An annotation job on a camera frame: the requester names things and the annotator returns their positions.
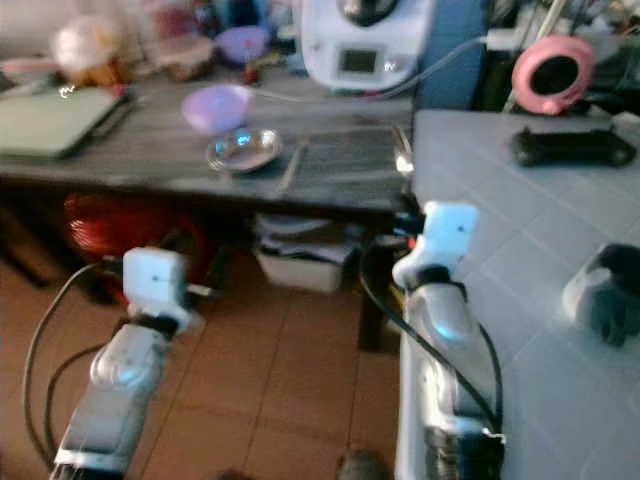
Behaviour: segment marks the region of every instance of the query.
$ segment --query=tile floor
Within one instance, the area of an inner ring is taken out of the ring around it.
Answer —
[[[359,297],[269,285],[247,255],[234,258],[223,298],[202,306],[204,328],[175,342],[128,478],[211,479],[235,467],[256,480],[332,479],[348,445],[393,462],[398,359],[356,349]],[[32,330],[56,288],[36,291],[0,266],[0,453],[3,479],[48,478],[25,433],[20,375]],[[34,411],[55,366],[106,340],[122,316],[74,292],[45,335]],[[59,438],[89,361],[60,384]]]

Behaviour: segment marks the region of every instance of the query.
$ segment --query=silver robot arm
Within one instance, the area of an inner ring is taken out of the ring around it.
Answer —
[[[469,312],[464,286],[451,279],[468,250],[477,210],[429,202],[425,213],[423,234],[416,248],[395,264],[393,277],[407,292],[406,322],[449,362],[445,365],[411,343],[419,365],[412,381],[419,392],[427,478],[497,479],[505,441],[497,357]]]
[[[179,254],[155,248],[127,252],[123,283],[131,323],[95,356],[51,479],[124,477],[147,405],[163,379],[170,341],[196,321],[184,306],[185,262]]]

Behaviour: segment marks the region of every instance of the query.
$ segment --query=white kitchen appliance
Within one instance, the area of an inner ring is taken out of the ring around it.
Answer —
[[[437,0],[303,0],[309,75],[327,87],[384,90],[416,71]]]

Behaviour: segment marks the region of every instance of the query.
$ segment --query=red object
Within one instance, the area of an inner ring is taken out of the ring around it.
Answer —
[[[260,72],[257,68],[247,65],[242,72],[242,78],[247,85],[253,85],[260,81]]]
[[[108,255],[121,257],[135,247],[158,246],[169,234],[179,232],[193,243],[188,280],[202,283],[216,253],[191,217],[158,203],[71,194],[65,211],[71,236],[92,261]],[[126,306],[120,286],[112,279],[108,284],[116,300]]]

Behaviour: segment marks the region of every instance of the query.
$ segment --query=small metal dish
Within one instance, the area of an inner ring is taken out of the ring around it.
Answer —
[[[266,165],[280,153],[282,139],[277,132],[242,128],[214,139],[207,147],[207,161],[217,172],[245,173]]]

